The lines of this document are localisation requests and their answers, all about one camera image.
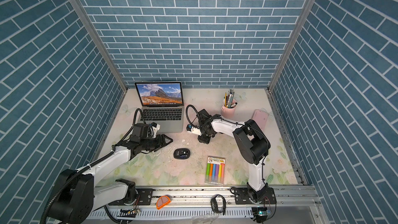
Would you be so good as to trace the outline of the black wireless mouse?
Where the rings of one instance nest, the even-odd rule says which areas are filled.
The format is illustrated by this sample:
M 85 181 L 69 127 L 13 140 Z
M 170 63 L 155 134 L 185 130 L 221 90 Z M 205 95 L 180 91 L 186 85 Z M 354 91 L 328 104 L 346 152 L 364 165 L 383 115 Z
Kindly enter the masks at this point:
M 178 148 L 173 152 L 173 157 L 177 160 L 186 160 L 190 155 L 191 152 L 188 148 Z

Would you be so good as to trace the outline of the silver laptop with mountain wallpaper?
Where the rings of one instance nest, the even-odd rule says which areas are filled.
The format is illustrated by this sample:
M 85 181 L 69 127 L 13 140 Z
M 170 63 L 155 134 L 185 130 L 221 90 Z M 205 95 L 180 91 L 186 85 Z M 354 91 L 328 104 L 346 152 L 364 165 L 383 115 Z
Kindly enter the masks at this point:
M 184 100 L 181 82 L 135 83 L 143 119 L 160 125 L 160 133 L 183 129 Z

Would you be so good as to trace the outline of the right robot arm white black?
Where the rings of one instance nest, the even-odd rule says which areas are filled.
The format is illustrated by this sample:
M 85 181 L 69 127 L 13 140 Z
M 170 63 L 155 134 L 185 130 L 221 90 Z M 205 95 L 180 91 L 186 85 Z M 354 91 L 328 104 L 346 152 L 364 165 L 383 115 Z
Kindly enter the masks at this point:
M 268 189 L 263 165 L 271 143 L 257 123 L 252 119 L 238 122 L 225 119 L 219 114 L 212 116 L 205 109 L 197 111 L 193 105 L 186 107 L 186 116 L 190 108 L 195 111 L 198 124 L 193 124 L 187 117 L 187 131 L 196 134 L 200 143 L 209 144 L 217 133 L 235 138 L 240 154 L 249 163 L 248 197 L 254 203 L 263 201 Z

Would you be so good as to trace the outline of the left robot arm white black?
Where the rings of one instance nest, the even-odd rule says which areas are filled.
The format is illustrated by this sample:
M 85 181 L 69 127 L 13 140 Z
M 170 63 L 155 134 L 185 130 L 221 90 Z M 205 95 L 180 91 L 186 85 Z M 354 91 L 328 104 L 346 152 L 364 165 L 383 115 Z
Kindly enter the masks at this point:
M 108 186 L 99 187 L 98 183 L 138 154 L 156 152 L 173 142 L 172 138 L 159 134 L 159 130 L 160 125 L 155 122 L 133 122 L 108 154 L 79 169 L 64 170 L 55 182 L 40 223 L 46 223 L 50 217 L 62 224 L 80 224 L 92 211 L 107 208 L 112 202 L 137 204 L 135 182 L 119 178 Z

